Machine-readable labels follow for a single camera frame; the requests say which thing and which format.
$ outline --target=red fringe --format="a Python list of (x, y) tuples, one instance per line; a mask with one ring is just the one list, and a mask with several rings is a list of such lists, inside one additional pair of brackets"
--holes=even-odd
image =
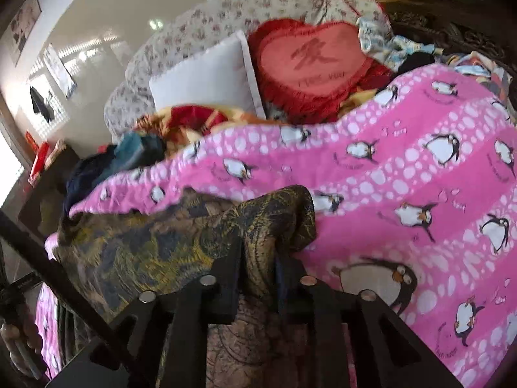
[(248, 38), (250, 53), (257, 72), (258, 85), (261, 96), (284, 109), (292, 124), (320, 124), (337, 121), (340, 104), (351, 93), (359, 89), (368, 90), (381, 87), (390, 81), (391, 71), (375, 60), (367, 58), (356, 74), (340, 88), (325, 97), (315, 97), (287, 87), (267, 75), (258, 61), (261, 49), (267, 44), (266, 37), (279, 29), (290, 30), (305, 23), (292, 19), (275, 19), (263, 23)]

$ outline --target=olive green patterned fabric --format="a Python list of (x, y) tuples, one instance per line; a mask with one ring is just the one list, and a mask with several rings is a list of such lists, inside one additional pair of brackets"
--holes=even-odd
[(270, 312), (274, 253), (302, 250), (315, 237), (312, 199), (304, 187), (240, 204), (185, 189), (178, 204), (150, 216), (82, 213), (63, 221), (55, 255), (79, 292), (110, 321), (140, 292), (177, 291), (230, 248), (244, 246), (247, 277), (237, 319), (209, 328), (207, 386), (285, 387), (283, 373), (273, 370), (293, 367), (303, 349)]

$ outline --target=pink penguin blanket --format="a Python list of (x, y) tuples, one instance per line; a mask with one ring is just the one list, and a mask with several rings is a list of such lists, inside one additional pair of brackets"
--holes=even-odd
[(111, 177), (71, 215), (163, 210), (185, 186), (244, 200), (304, 185), (318, 234), (298, 254), (307, 271), (375, 290), (465, 387), (482, 387), (517, 334), (517, 132), (497, 102), (433, 64), (335, 124), (206, 137)]

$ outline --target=poster on wall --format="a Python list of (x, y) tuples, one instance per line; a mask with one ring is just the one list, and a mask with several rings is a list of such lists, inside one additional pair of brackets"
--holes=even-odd
[(73, 81), (72, 76), (59, 59), (58, 53), (56, 53), (52, 44), (43, 52), (43, 62), (66, 98), (70, 99), (73, 91), (77, 87), (77, 83)]
[(25, 0), (7, 28), (9, 35), (7, 45), (15, 65), (40, 14), (41, 8), (38, 0)]

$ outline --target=chinese character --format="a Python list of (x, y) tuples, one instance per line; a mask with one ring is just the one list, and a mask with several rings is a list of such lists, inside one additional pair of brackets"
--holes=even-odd
[(294, 67), (295, 70), (299, 70), (304, 66), (310, 66), (316, 61), (327, 64), (329, 62), (338, 62), (337, 59), (331, 57), (324, 57), (321, 54), (322, 48), (325, 46), (325, 42), (320, 41), (318, 38), (314, 38), (307, 43), (304, 43), (299, 49), (291, 54), (291, 59), (295, 59), (297, 56), (301, 56), (301, 61)]

